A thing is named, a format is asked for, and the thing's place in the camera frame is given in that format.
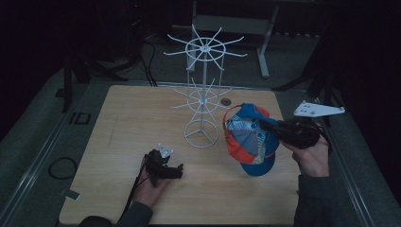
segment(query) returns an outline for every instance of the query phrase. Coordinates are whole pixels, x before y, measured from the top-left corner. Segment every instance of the white wire rack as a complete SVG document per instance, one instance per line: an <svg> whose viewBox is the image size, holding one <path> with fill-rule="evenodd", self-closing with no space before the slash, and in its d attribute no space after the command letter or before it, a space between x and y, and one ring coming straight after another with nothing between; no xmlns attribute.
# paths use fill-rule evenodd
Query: white wire rack
<svg viewBox="0 0 401 227"><path fill-rule="evenodd" d="M240 42L243 37L238 40L223 43L216 39L217 35L221 31L221 28L212 38L200 37L194 26L192 26L192 29L197 38L189 42L179 40L168 35L171 40L185 44L185 50L174 53L165 52L165 54L168 56L186 54L187 56L187 92L184 93L174 89L177 93L187 96L187 99L185 104L176 106L174 108L187 106L194 112L191 120L184 129L183 136L185 140L195 148L208 148L214 145L218 140L218 128L216 126L217 121L213 117L213 111L218 107L226 108L221 106L218 103L218 100L220 96L231 91L231 89L229 89L224 93L220 93L222 72L224 71L224 56L226 54L236 57L245 57L247 55L239 55L228 52L225 47L226 44ZM203 62L202 85L197 85L194 79L190 78L190 68L197 61ZM212 86L215 83L215 79L212 80L211 84L206 84L208 62L213 62L219 69L218 85L215 89L217 90L216 92L212 91ZM207 120L205 118L206 115L210 116L211 120Z"/></svg>

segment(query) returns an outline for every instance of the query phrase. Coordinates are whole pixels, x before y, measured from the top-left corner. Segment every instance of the white bracket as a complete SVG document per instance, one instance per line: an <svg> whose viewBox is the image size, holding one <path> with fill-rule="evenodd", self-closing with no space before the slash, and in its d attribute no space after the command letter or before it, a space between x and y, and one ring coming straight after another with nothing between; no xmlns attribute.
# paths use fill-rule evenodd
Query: white bracket
<svg viewBox="0 0 401 227"><path fill-rule="evenodd" d="M345 110L343 107L330 107L323 106L319 104L309 103L303 101L299 107L294 111L294 115L296 116L309 116L309 117L317 117L324 115L332 115L332 114L343 114Z"/></svg>
<svg viewBox="0 0 401 227"><path fill-rule="evenodd" d="M170 156L174 152L174 150L165 148L165 146L163 146L162 144L158 144L157 147L159 148L159 152L163 158Z"/></svg>

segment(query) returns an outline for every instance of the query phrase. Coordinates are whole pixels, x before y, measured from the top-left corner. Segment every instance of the gray carpet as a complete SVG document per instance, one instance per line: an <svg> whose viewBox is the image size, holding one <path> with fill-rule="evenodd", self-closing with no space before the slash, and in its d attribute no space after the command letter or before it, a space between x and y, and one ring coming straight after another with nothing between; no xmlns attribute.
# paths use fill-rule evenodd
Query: gray carpet
<svg viewBox="0 0 401 227"><path fill-rule="evenodd" d="M229 51L247 53L248 56L226 58L222 85L259 89L283 85L301 75L317 41L307 37L296 39L272 37L266 54L270 69L269 79L260 77L254 48L230 47ZM161 85L167 85L170 82L186 83L185 56L171 57L163 54L164 51L180 51L183 46L165 42L165 40L162 43L153 43L156 53L150 69L154 78ZM151 46L146 45L143 53L145 62L149 62L151 54ZM218 75L216 68L210 67L210 70L208 75L213 75L212 77ZM191 77L197 79L199 74L201 74L201 65L197 65L197 71L191 74ZM64 202L64 197L59 195L59 192L69 188L72 180L53 179L47 170L53 162L64 156L71 157L79 163L111 85L117 83L147 85L142 65L122 72L121 76L130 81L115 82L94 73L91 84L75 83L76 96L69 113L61 113L62 99L54 97L57 90L62 87L62 72L50 79L35 97L26 113L0 144L1 207L2 211L5 211L5 208L14 207L10 221L5 226L44 227L58 224L58 215ZM308 83L309 81L300 84L288 92L276 93L284 118L290 118L300 101L308 99L305 95ZM73 113L91 114L89 125L70 124ZM332 174L337 180L342 226L397 226L401 223L399 206L394 203L392 194L378 172L352 116L347 113L332 119L333 127L329 131L338 144L335 152L339 154L331 156L330 165ZM49 136L53 136L54 143L46 144ZM35 158L43 154L44 149L48 152L47 155L42 155L43 168L37 169L38 176L31 178L33 180L31 184L25 184L27 185L26 196L19 201L9 203L19 188L21 179L29 178L24 174ZM345 174L342 171L343 164L346 165ZM61 162L53 170L60 176L68 176L74 171L71 163L68 162ZM351 197L353 198L351 200L350 195L353 193L357 194ZM363 205L367 207L368 212L364 212L366 209L363 207L359 209Z"/></svg>

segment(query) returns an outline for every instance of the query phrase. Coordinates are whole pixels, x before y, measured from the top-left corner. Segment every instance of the cap brim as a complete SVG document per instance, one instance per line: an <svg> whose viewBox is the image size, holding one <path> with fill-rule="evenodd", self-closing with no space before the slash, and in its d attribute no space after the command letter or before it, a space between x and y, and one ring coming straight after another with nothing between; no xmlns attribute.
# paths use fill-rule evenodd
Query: cap brim
<svg viewBox="0 0 401 227"><path fill-rule="evenodd" d="M242 168L246 173L253 177L259 177L268 173L274 165L275 161L275 153L271 155L269 158L265 158L264 162L259 165L251 165L251 164L242 164Z"/></svg>

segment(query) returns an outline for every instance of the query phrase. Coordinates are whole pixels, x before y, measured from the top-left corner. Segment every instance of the dark background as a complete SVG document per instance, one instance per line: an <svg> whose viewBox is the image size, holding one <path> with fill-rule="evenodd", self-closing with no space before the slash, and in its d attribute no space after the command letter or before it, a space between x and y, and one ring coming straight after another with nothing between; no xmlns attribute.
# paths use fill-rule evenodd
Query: dark background
<svg viewBox="0 0 401 227"><path fill-rule="evenodd" d="M108 31L103 25L108 22L107 19L104 21L105 15L113 14L104 10L102 4L98 8L99 2L108 1L2 0L0 139L44 83L62 68L63 60L71 51L69 44L79 48L79 44L85 44L96 36L96 44L108 48L99 49L95 44L93 50L101 53L86 50L88 54L111 56L113 46L108 44ZM338 6L340 1L316 2L319 4L283 4L274 31L289 35L323 35L322 41L325 42L319 44L309 66L329 68L335 73L335 86L340 90L347 111L355 118L390 189L400 202L401 180L397 176L401 160L398 132L401 125L398 100L400 4L349 1L346 6ZM191 24L190 1L136 3L146 7L140 10L144 9L148 23L162 34L167 33L172 24ZM204 5L203 9L208 10L208 6ZM234 10L225 9L227 13Z"/></svg>

